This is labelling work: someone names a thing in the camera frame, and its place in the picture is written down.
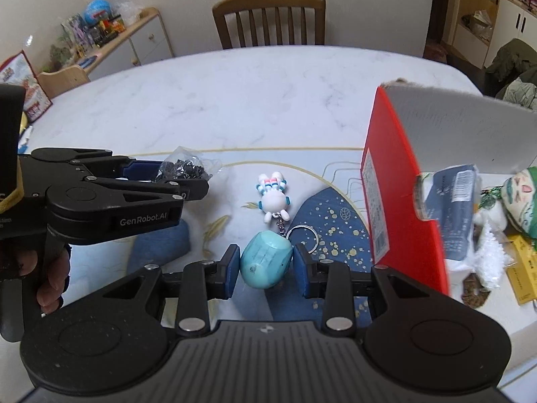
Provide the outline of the person's left hand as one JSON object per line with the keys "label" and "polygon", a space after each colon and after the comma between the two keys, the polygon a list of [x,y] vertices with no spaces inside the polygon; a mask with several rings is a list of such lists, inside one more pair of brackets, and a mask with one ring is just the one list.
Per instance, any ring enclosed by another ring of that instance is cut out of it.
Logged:
{"label": "person's left hand", "polygon": [[[25,250],[18,255],[19,275],[25,277],[36,269],[37,253],[34,250]],[[37,290],[36,299],[41,311],[49,315],[63,304],[62,295],[68,285],[70,272],[70,248],[62,247],[59,254],[49,264],[46,280]]]}

